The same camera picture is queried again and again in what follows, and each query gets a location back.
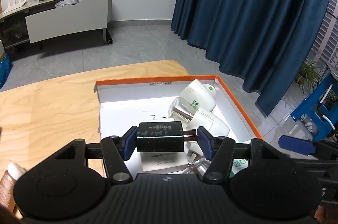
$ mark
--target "black charger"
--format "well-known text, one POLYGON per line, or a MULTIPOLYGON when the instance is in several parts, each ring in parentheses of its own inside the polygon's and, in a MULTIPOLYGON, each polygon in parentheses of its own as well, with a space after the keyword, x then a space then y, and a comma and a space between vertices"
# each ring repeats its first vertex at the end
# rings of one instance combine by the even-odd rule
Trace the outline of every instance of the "black charger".
POLYGON ((144 122, 137 129, 138 152, 183 152, 184 141, 197 141, 197 135, 183 130, 181 121, 144 122))

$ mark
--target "cabinet drawer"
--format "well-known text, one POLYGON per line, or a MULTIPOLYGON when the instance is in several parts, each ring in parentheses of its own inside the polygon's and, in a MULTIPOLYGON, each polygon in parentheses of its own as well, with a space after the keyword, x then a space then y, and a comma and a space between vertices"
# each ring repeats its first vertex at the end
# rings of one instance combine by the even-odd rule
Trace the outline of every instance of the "cabinet drawer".
POLYGON ((31 43, 65 34, 107 27, 108 0, 80 0, 78 4, 26 17, 31 43))

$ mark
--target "baseboard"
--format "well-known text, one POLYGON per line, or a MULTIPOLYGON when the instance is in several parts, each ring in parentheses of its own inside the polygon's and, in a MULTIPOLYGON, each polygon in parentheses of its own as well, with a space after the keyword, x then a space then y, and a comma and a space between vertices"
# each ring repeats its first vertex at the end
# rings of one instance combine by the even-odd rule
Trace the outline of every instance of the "baseboard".
POLYGON ((124 20, 124 21, 111 21, 108 26, 126 27, 126 26, 152 26, 152 25, 171 25, 171 19, 146 19, 146 20, 124 20))

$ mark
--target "white cable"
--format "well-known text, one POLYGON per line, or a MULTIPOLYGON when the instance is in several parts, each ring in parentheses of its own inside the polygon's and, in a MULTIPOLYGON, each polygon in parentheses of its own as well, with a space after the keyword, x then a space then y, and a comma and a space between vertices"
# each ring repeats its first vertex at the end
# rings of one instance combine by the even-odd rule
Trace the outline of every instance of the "white cable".
POLYGON ((326 96, 328 95, 329 91, 331 91, 333 84, 330 85, 330 87, 327 89, 326 93, 324 94, 323 98, 321 99, 321 101, 319 102, 320 104, 323 104, 324 99, 326 98, 326 96))
POLYGON ((335 126, 332 124, 331 120, 328 119, 324 114, 323 114, 323 118, 331 125, 332 129, 335 130, 335 126))

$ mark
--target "blue plastic stool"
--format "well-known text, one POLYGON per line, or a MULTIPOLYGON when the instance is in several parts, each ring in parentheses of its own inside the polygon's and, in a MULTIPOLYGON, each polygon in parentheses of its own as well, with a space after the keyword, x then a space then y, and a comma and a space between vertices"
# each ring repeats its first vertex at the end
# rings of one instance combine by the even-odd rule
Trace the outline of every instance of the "blue plastic stool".
MULTIPOLYGON (((327 121, 323 121, 313 108, 319 103, 319 98, 325 93, 331 84, 333 84, 332 90, 338 94, 337 74, 337 71, 331 70, 331 73, 325 76, 317 88, 311 94, 309 94, 307 98, 305 98, 290 114, 295 121, 299 120, 300 117, 305 113, 313 120, 319 129, 319 133, 313 138, 314 141, 324 139, 332 130, 330 124, 327 121)), ((319 109, 326 117, 330 119, 333 125, 336 124, 338 121, 338 103, 335 103, 331 110, 328 110, 324 105, 321 105, 319 109)))

